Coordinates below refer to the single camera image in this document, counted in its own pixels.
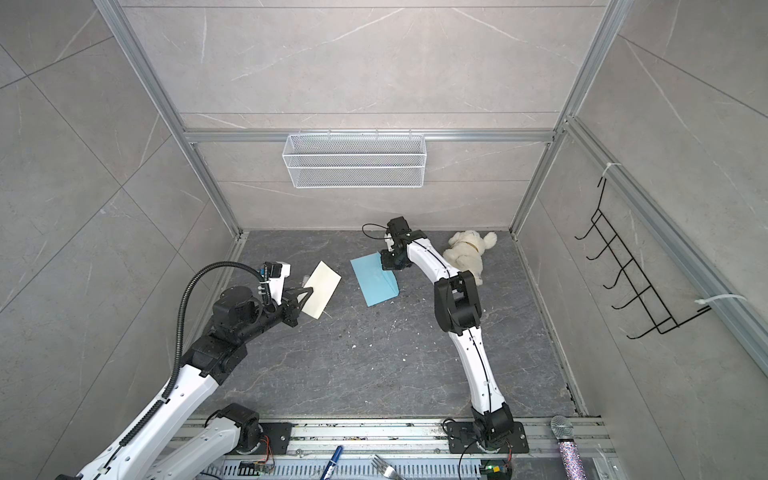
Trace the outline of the light blue envelope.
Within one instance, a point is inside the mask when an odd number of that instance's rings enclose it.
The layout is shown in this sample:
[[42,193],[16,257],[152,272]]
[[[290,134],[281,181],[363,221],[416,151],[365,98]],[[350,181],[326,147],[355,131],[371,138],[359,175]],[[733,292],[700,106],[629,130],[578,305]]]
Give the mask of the light blue envelope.
[[399,295],[396,277],[392,271],[383,269],[379,253],[352,259],[351,265],[368,307]]

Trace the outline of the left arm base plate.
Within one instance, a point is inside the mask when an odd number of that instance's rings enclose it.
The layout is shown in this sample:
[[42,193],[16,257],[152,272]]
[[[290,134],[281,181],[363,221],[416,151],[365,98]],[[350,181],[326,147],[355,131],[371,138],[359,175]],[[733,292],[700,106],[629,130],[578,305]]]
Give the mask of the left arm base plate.
[[251,424],[242,429],[234,451],[240,455],[285,455],[291,438],[293,424],[273,422]]

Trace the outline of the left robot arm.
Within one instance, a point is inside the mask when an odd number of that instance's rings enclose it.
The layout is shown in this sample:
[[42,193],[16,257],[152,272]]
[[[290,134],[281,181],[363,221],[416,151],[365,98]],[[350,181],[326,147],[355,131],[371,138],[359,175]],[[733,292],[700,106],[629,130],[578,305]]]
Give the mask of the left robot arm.
[[[258,288],[225,290],[212,308],[213,326],[189,348],[183,346],[191,295],[211,271],[233,268],[251,274]],[[230,404],[212,414],[203,431],[169,455],[162,452],[190,415],[231,375],[247,355],[250,340],[278,324],[294,327],[311,287],[283,289],[290,267],[267,262],[255,269],[235,261],[218,261],[196,272],[187,284],[177,314],[175,352],[164,388],[125,431],[78,473],[79,479],[193,479],[209,464],[231,453],[252,453],[266,438],[257,412]]]

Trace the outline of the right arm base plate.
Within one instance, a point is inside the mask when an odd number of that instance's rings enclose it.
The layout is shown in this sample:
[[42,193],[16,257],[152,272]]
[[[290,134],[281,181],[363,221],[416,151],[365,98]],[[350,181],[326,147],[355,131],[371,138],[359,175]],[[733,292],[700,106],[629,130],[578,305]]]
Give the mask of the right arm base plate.
[[528,454],[530,447],[524,426],[514,422],[511,430],[502,433],[495,439],[484,439],[475,431],[472,422],[460,422],[445,419],[441,429],[448,439],[449,451],[452,454]]

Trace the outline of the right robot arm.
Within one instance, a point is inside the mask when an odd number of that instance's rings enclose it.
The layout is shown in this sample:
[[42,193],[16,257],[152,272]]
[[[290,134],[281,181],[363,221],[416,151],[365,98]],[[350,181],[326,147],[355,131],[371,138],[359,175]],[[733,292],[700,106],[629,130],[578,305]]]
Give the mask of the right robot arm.
[[475,442],[485,450],[500,448],[514,431],[514,417],[485,351],[478,291],[483,283],[482,256],[496,245],[497,235],[460,231],[440,253],[423,231],[396,217],[384,226],[381,239],[386,243],[379,252],[385,271],[417,266],[432,283],[436,321],[456,347],[470,387]]

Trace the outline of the beige letter paper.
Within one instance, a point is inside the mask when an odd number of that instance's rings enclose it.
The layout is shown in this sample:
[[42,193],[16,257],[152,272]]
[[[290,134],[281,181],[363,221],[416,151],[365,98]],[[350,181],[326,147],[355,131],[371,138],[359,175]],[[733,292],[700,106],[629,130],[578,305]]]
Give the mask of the beige letter paper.
[[319,319],[340,281],[341,276],[325,262],[320,261],[304,285],[305,288],[311,288],[312,291],[301,298],[302,312],[311,318]]

